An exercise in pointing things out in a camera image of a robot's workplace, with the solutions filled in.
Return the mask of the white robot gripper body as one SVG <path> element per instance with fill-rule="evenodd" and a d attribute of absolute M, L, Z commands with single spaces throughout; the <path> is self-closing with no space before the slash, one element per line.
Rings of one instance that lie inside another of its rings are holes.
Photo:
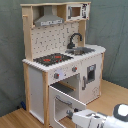
<path fill-rule="evenodd" d="M 77 128 L 103 128 L 107 116 L 86 109 L 78 112 L 67 111 L 67 115 L 76 124 Z"/>

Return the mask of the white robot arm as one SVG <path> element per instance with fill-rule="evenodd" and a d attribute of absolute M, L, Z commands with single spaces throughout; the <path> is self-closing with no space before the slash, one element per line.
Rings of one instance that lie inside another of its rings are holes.
<path fill-rule="evenodd" d="M 111 116 L 85 109 L 67 111 L 76 128 L 128 128 L 128 105 L 117 104 Z"/>

